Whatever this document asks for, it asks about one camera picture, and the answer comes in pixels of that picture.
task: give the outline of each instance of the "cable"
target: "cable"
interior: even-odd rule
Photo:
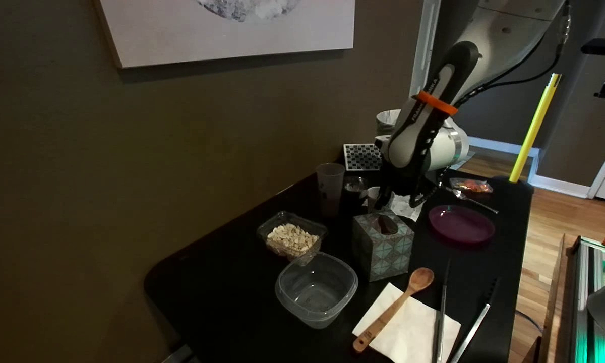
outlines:
[[[517,311],[519,317],[526,319],[532,326],[538,329],[538,332],[543,334],[543,326],[537,322],[537,319],[528,317],[526,312],[522,311]]]
[[[560,36],[560,41],[559,41],[559,45],[556,45],[555,59],[552,59],[552,63],[550,63],[546,68],[543,68],[540,72],[537,72],[537,75],[532,75],[532,77],[526,77],[526,79],[517,79],[517,81],[504,81],[504,83],[499,83],[500,79],[504,79],[507,75],[511,75],[511,72],[517,70],[519,67],[522,67],[522,65],[525,65],[525,63],[540,48],[543,39],[544,39],[544,36],[543,36],[543,39],[538,41],[538,45],[537,45],[537,47],[535,47],[521,63],[517,63],[517,65],[511,67],[508,70],[500,72],[500,75],[495,77],[493,81],[489,81],[489,83],[485,83],[485,85],[473,88],[471,93],[466,93],[466,94],[456,102],[456,106],[462,106],[462,104],[469,102],[473,97],[476,97],[476,94],[481,94],[481,93],[485,93],[485,90],[489,90],[489,88],[495,88],[495,86],[507,86],[507,85],[521,85],[521,83],[530,83],[530,81],[540,79],[543,75],[549,75],[549,72],[559,65],[560,55],[562,55],[562,48],[565,48],[565,45],[567,45],[567,41],[568,41],[568,32],[570,32],[570,0],[565,3],[565,6],[562,6],[562,16],[565,16],[562,36]]]

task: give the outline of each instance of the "clear plastic container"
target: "clear plastic container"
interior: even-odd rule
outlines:
[[[309,247],[305,251],[305,254],[295,254],[287,248],[279,248],[268,245],[268,234],[285,223],[295,223],[301,230],[305,230],[306,234],[319,237],[316,242],[313,247]],[[316,252],[321,251],[322,238],[326,234],[326,227],[322,223],[311,221],[306,217],[301,217],[297,214],[290,212],[279,212],[273,217],[268,217],[261,227],[258,227],[258,237],[263,238],[264,247],[281,256],[287,256],[289,260],[298,260],[301,265],[306,265],[309,260],[313,260],[316,256]]]
[[[290,262],[277,281],[281,305],[313,329],[329,326],[359,286],[356,270],[319,252],[309,265]]]

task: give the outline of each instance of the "container of grains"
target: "container of grains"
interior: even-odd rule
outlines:
[[[268,251],[303,265],[319,254],[325,234],[326,227],[322,223],[290,212],[279,212],[258,227],[258,237]]]

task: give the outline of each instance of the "black table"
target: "black table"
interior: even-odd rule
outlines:
[[[495,193],[485,196],[483,202],[499,208],[500,214],[478,209],[496,223],[491,245],[463,251],[432,233],[426,220],[432,205],[466,204],[445,192],[429,197],[419,221],[410,223],[415,230],[411,269],[429,266],[438,274],[436,284],[415,299],[438,306],[442,272],[451,258],[447,314],[462,322],[460,341],[481,312],[487,290],[499,279],[493,308],[462,361],[508,361],[511,350],[532,187],[507,179],[491,179],[491,184]],[[146,279],[154,305],[203,363],[388,361],[373,350],[363,355],[353,354],[351,329],[386,282],[405,288],[407,276],[367,282],[359,272],[359,290],[339,319],[322,331],[309,329],[274,296],[274,282],[287,260],[271,254],[257,237],[257,227],[281,209],[329,226],[322,251],[359,272],[351,254],[353,220],[350,215],[321,220],[315,178],[306,178],[155,265]]]

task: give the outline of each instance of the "yellow pole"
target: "yellow pole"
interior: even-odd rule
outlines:
[[[559,72],[552,72],[550,79],[549,79],[549,85],[544,86],[544,93],[540,97],[540,102],[538,102],[538,110],[537,113],[532,116],[532,122],[530,122],[530,128],[528,128],[528,133],[522,141],[522,148],[521,148],[521,153],[519,153],[519,159],[517,163],[513,166],[513,172],[511,172],[511,178],[508,182],[517,184],[522,176],[522,169],[525,169],[525,163],[528,159],[528,153],[530,153],[530,148],[532,143],[537,141],[538,137],[538,131],[540,131],[540,126],[544,122],[544,116],[549,112],[549,104],[552,101],[552,94],[556,93],[559,88],[559,81],[560,81],[560,75]]]

